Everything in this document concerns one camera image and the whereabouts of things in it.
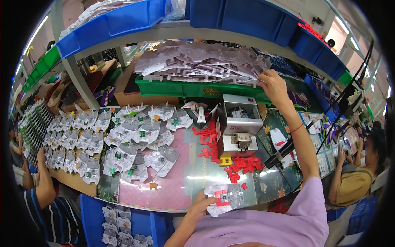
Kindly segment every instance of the red string bracelet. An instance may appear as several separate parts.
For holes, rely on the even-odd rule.
[[[302,123],[299,127],[297,127],[296,130],[293,130],[293,131],[291,131],[290,133],[293,133],[293,132],[297,131],[297,130],[300,129],[300,127],[302,127],[302,126],[303,126],[303,123]]]

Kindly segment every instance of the automatic screw feeder machine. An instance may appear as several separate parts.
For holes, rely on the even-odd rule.
[[[254,97],[223,94],[216,116],[219,157],[249,157],[258,150],[255,135],[263,121]]]

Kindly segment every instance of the green plastic tray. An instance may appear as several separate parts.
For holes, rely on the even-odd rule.
[[[141,96],[174,96],[174,97],[203,97],[221,98],[222,94],[234,94],[254,97],[257,102],[270,104],[263,88],[256,89],[249,86],[240,86],[212,82],[187,81],[145,81],[141,75],[135,82],[140,87]]]
[[[34,86],[46,73],[48,73],[48,71],[52,69],[59,59],[60,54],[58,48],[54,45],[34,67],[25,84],[22,86],[23,91],[29,91],[32,86]]]
[[[348,85],[352,79],[352,75],[346,70],[346,72],[340,76],[339,81],[344,85]]]

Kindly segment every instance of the striped shirt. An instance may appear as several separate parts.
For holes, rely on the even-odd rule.
[[[40,209],[36,189],[21,192],[27,210],[43,238],[60,244],[84,243],[85,236],[81,214],[68,199],[57,197],[44,209]]]

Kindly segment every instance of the fluorescent light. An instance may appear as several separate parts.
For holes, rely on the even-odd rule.
[[[44,25],[44,22],[48,19],[48,15],[43,19],[43,21],[40,23],[40,25],[38,26],[38,28],[36,29],[36,31],[34,32],[33,36],[30,38],[29,43],[27,43],[27,46],[25,48],[25,51],[23,52],[23,55],[26,54],[27,50],[30,47],[30,44],[32,43],[34,37],[36,36],[36,34],[38,33],[38,31],[40,30],[40,28]]]
[[[340,26],[346,32],[346,34],[348,34],[348,29],[346,28],[346,26],[344,25],[344,23],[340,20],[340,18],[338,16],[336,16],[336,20],[339,22]]]
[[[357,51],[359,51],[359,48],[358,48],[358,46],[357,46],[357,43],[355,43],[354,38],[353,38],[353,37],[350,37],[350,40],[351,40],[352,44],[354,45],[355,49],[357,49]]]
[[[17,72],[15,73],[15,75],[18,74],[20,68],[21,68],[21,64],[18,65]]]

